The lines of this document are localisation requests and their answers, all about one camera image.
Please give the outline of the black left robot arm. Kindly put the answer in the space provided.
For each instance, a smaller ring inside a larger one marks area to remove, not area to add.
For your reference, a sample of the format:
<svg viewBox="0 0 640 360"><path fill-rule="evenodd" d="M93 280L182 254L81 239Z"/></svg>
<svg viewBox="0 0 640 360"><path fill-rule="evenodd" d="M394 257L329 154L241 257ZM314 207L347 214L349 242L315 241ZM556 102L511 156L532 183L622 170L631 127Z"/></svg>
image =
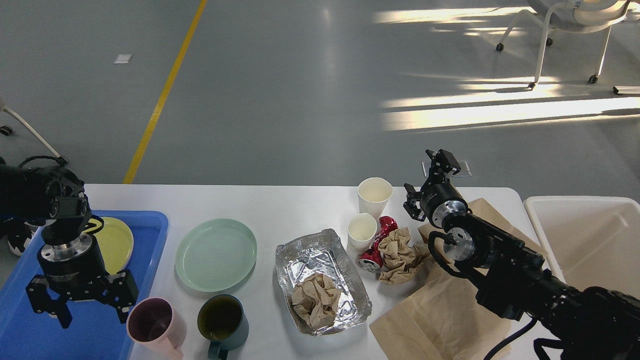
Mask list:
<svg viewBox="0 0 640 360"><path fill-rule="evenodd" d="M139 291L128 269L107 271L96 232L104 221L93 214L85 183L55 158L55 166L0 166L1 237L23 254L42 227L43 246L36 252L42 274L25 291L35 313L47 313L66 329L73 321L69 301L95 300L115 309L125 324Z"/></svg>

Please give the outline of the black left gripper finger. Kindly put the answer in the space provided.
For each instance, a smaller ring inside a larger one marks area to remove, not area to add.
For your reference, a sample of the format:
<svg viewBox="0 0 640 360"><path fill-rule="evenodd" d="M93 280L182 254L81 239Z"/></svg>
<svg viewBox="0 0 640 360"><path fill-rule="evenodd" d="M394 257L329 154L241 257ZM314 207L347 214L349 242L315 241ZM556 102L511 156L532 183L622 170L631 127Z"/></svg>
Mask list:
<svg viewBox="0 0 640 360"><path fill-rule="evenodd" d="M66 330L73 321L73 316L67 305L70 296L66 293L58 294L58 297L54 299L50 295L49 289L49 283L45 276L34 276L29 281L25 291L32 311L34 313L48 313L51 317L55 317L61 327Z"/></svg>
<svg viewBox="0 0 640 360"><path fill-rule="evenodd" d="M123 269L112 275L97 276L94 280L94 298L115 309L119 323L125 324L130 308L137 303L139 290L133 272Z"/></svg>

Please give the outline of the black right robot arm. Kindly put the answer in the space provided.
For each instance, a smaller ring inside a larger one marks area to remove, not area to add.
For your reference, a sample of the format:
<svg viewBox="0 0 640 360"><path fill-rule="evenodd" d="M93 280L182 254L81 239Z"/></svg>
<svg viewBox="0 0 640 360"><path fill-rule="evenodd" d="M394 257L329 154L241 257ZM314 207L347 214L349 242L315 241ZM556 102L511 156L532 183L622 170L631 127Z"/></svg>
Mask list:
<svg viewBox="0 0 640 360"><path fill-rule="evenodd" d="M560 349L563 360L637 360L640 311L637 298L592 286L583 291L565 284L544 256L509 232L473 214L450 182L461 171L451 152L427 149L429 173L419 190L404 184L403 207L417 221L435 227L426 244L435 262L451 276L469 280L479 305L503 319L531 321L494 346L490 360L510 342L541 323L555 339L533 342L540 360L546 348Z"/></svg>

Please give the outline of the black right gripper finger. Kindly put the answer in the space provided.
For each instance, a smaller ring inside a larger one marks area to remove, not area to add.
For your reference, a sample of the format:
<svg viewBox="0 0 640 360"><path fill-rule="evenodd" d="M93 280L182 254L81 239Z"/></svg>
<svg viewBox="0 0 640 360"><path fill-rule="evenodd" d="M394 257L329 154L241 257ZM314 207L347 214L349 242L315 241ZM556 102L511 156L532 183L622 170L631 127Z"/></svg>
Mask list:
<svg viewBox="0 0 640 360"><path fill-rule="evenodd" d="M403 208L411 219L425 221L425 212L419 207L423 191L416 190L415 187L409 183L404 183L403 187L406 191L406 200L403 203Z"/></svg>
<svg viewBox="0 0 640 360"><path fill-rule="evenodd" d="M450 178L461 171L461 166L453 153L444 149L436 152L426 149L425 153L430 158L430 167L425 186L430 187L449 183Z"/></svg>

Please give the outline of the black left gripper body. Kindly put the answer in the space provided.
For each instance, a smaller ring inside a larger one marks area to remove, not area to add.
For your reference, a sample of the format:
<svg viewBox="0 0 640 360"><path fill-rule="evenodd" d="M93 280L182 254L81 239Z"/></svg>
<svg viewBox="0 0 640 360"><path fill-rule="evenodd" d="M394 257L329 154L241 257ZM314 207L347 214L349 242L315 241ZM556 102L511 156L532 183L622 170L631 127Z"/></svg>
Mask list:
<svg viewBox="0 0 640 360"><path fill-rule="evenodd" d="M57 294L67 294L73 301L96 300L95 280L108 275L93 234L82 233L65 244L50 244L49 233L43 233L45 244L37 253L48 287Z"/></svg>

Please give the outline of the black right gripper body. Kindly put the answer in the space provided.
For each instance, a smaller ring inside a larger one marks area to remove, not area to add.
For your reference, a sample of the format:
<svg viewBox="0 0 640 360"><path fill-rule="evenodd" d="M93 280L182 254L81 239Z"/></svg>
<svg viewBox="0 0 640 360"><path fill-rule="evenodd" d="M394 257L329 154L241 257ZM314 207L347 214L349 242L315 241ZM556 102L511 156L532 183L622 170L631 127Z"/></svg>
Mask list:
<svg viewBox="0 0 640 360"><path fill-rule="evenodd" d="M434 227L442 227L444 219L451 214L467 212L467 202L450 182L426 187L422 191L420 207Z"/></svg>

